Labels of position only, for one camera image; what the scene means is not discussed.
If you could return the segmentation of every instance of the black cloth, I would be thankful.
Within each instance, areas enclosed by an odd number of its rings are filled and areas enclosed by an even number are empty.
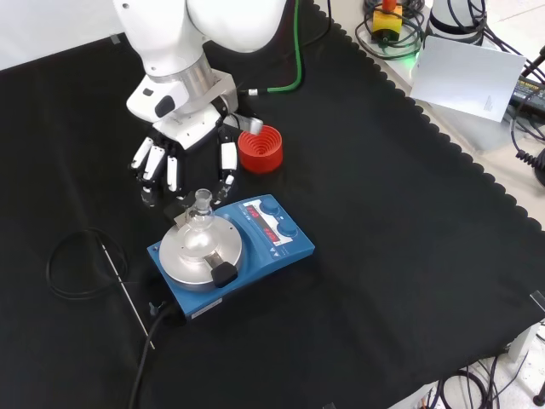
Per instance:
[[[326,20],[301,7],[313,37]],[[263,67],[290,49],[289,23],[253,55],[207,45],[211,65],[288,84],[291,60]],[[160,332],[142,408],[386,408],[542,317],[529,298],[545,287],[539,224],[339,26],[304,56],[300,89],[250,100],[282,133],[282,169],[241,172],[232,199],[272,193],[315,254]],[[143,344],[129,305],[120,291],[63,302],[44,266],[93,226],[129,253],[129,279],[157,277],[146,247],[168,225],[127,171],[148,129],[125,107],[142,75],[109,40],[0,73],[1,407],[126,404]]]

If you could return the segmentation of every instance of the round metal plate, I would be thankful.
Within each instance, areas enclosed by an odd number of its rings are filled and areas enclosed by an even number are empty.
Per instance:
[[[212,226],[202,233],[188,225],[173,226],[163,238],[159,260],[164,271],[192,291],[213,290],[212,267],[204,260],[216,252],[224,262],[237,269],[242,261],[242,240],[238,230],[227,220],[216,216]]]

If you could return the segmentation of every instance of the white card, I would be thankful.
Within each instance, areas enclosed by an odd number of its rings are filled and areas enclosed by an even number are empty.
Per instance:
[[[525,57],[427,37],[410,97],[501,122]]]

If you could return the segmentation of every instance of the red cup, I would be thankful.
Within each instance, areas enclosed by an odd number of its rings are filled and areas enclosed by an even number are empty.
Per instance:
[[[284,159],[282,136],[272,126],[263,125],[259,135],[243,132],[238,138],[240,164],[248,172],[263,174],[277,169]]]

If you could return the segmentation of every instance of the green cable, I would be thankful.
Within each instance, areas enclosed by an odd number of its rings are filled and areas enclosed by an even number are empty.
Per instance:
[[[295,0],[295,11],[293,17],[293,38],[295,42],[295,60],[297,63],[297,77],[295,81],[284,87],[267,88],[267,92],[290,92],[299,88],[303,79],[303,67],[301,63],[301,51],[299,50],[299,0]]]

